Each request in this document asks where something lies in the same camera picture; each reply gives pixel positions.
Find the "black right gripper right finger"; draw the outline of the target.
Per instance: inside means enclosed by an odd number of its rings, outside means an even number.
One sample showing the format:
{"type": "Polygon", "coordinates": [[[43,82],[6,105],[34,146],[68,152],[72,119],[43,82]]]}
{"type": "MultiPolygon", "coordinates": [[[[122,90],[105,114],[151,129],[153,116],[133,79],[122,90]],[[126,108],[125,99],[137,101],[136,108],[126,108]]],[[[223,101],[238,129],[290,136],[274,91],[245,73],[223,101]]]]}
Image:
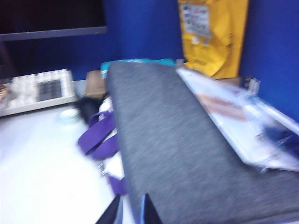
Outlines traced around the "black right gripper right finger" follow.
{"type": "Polygon", "coordinates": [[[149,194],[144,194],[142,196],[140,223],[162,224],[162,220],[160,219],[149,194]]]}

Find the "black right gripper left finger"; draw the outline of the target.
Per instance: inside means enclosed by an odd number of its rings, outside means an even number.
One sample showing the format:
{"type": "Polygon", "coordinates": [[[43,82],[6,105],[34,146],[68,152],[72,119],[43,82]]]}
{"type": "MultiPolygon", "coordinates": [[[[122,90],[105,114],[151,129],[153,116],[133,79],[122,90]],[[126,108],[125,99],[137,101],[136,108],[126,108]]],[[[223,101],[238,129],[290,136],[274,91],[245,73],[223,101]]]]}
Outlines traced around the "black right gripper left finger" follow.
{"type": "Polygon", "coordinates": [[[96,224],[121,224],[122,223],[122,197],[116,195],[110,205],[97,220],[96,224]]]}

